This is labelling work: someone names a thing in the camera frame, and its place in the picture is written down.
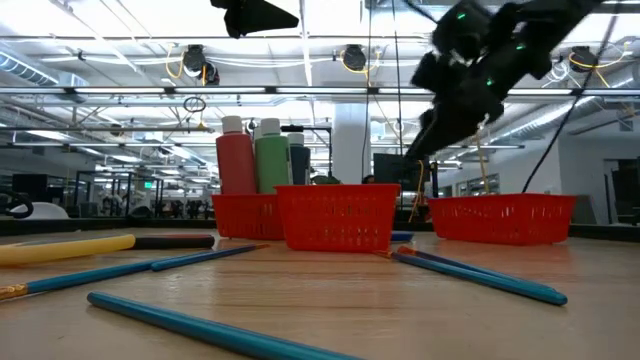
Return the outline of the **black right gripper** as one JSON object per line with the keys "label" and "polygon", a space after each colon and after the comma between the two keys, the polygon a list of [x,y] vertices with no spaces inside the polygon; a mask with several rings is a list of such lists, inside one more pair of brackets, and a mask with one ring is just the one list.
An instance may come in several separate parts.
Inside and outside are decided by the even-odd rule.
{"label": "black right gripper", "polygon": [[406,158],[424,159],[447,145],[447,120],[491,123],[504,113],[502,101],[471,69],[450,55],[426,53],[413,76],[412,85],[433,93],[432,112],[420,116],[421,129],[409,146]]}

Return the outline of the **red plastic basket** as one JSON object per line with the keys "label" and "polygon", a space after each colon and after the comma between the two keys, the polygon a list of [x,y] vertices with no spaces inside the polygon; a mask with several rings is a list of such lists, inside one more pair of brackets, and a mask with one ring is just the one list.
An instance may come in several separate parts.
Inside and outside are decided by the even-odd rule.
{"label": "red plastic basket", "polygon": [[219,234],[227,238],[283,240],[275,194],[212,195]]}
{"label": "red plastic basket", "polygon": [[447,240],[548,245],[568,238],[576,198],[536,193],[434,198],[434,231]]}
{"label": "red plastic basket", "polygon": [[278,186],[286,245],[298,251],[386,251],[400,191],[398,184]]}

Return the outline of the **dark blue paint bottle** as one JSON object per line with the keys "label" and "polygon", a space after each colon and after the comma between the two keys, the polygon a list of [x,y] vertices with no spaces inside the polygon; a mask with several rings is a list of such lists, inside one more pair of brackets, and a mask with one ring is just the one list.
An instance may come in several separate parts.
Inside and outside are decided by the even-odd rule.
{"label": "dark blue paint bottle", "polygon": [[287,135],[291,155],[292,182],[294,185],[310,184],[310,149],[304,145],[304,134],[300,132]]}

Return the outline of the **red paint bottle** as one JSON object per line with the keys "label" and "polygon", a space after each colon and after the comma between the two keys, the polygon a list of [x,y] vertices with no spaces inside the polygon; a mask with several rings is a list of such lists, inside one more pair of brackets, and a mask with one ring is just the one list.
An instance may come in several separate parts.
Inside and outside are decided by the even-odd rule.
{"label": "red paint bottle", "polygon": [[257,190],[253,144],[239,116],[221,119],[222,134],[216,139],[221,193],[249,195]]}

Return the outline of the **green paint bottle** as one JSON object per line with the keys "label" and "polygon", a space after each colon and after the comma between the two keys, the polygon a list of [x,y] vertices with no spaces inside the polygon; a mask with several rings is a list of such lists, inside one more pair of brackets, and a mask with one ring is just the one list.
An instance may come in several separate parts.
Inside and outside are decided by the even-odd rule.
{"label": "green paint bottle", "polygon": [[289,140],[277,118],[262,119],[257,130],[254,150],[258,192],[275,194],[276,186],[292,184]]}

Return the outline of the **yellow handled scissors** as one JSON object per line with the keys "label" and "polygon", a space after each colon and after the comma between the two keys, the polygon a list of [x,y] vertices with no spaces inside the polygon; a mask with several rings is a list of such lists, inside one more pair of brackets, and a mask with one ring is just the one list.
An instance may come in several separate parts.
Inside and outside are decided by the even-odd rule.
{"label": "yellow handled scissors", "polygon": [[127,250],[135,245],[134,235],[57,242],[32,241],[0,246],[0,267],[49,262]]}

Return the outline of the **black background monitor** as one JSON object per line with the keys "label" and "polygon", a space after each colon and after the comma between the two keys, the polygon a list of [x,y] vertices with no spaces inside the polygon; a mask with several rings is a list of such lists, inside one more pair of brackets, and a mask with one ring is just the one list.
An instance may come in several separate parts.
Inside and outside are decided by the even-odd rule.
{"label": "black background monitor", "polygon": [[430,181],[427,162],[411,160],[402,155],[375,153],[373,172],[376,183],[399,184],[403,191],[417,191]]}

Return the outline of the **white rounded object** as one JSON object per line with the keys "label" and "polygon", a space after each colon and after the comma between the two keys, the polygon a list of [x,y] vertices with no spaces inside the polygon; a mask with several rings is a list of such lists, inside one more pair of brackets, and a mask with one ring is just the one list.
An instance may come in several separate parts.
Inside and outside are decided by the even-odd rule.
{"label": "white rounded object", "polygon": [[9,215],[18,220],[67,220],[67,212],[60,206],[48,202],[33,202],[33,211],[26,216],[28,207],[20,204],[9,210]]}

